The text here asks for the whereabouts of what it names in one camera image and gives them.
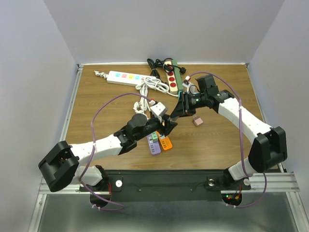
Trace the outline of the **pink charger plug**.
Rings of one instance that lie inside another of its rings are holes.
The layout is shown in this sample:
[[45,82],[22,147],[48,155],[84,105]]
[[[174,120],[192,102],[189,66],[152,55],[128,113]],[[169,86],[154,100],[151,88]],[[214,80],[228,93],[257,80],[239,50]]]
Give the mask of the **pink charger plug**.
[[202,120],[201,117],[199,117],[199,116],[194,116],[194,117],[193,117],[193,124],[194,124],[196,127],[199,127],[200,125],[203,124],[203,120]]

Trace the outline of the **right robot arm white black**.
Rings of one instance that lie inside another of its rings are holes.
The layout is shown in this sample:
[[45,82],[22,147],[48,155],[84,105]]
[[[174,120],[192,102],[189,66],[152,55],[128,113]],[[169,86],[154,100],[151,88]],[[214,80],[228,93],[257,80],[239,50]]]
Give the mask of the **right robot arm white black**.
[[192,116],[198,108],[208,107],[228,119],[239,129],[239,141],[246,136],[251,143],[247,157],[224,170],[223,182],[229,186],[236,181],[263,173],[287,159],[286,132],[281,127],[272,127],[259,120],[242,106],[234,90],[220,91],[215,76],[205,73],[196,79],[197,93],[191,92],[191,76],[183,81],[186,91],[179,92],[178,103],[171,113],[172,118]]

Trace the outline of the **orange power strip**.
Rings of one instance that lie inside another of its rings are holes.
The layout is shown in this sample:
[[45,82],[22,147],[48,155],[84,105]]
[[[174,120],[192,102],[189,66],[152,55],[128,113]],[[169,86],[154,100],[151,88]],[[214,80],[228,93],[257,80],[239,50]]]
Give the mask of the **orange power strip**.
[[164,151],[171,150],[173,145],[168,136],[161,135],[159,132],[156,132],[158,136],[159,143]]

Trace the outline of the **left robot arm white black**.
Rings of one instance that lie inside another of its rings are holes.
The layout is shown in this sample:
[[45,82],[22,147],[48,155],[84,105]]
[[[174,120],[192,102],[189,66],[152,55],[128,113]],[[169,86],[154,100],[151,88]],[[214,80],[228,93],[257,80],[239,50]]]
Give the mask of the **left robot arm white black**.
[[72,145],[66,141],[58,142],[38,167],[51,192],[79,181],[95,186],[103,178],[98,168],[90,167],[91,161],[127,153],[153,132],[168,136],[177,125],[169,115],[147,119],[143,114],[135,114],[119,131],[95,142]]

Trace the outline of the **purple power strip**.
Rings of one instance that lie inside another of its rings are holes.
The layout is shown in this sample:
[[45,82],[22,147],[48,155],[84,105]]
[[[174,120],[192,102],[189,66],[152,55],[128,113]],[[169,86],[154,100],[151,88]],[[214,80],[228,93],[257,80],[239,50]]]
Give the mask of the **purple power strip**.
[[161,153],[159,142],[153,143],[151,139],[151,134],[147,135],[146,138],[147,138],[147,142],[148,142],[151,154],[153,156],[159,155]]

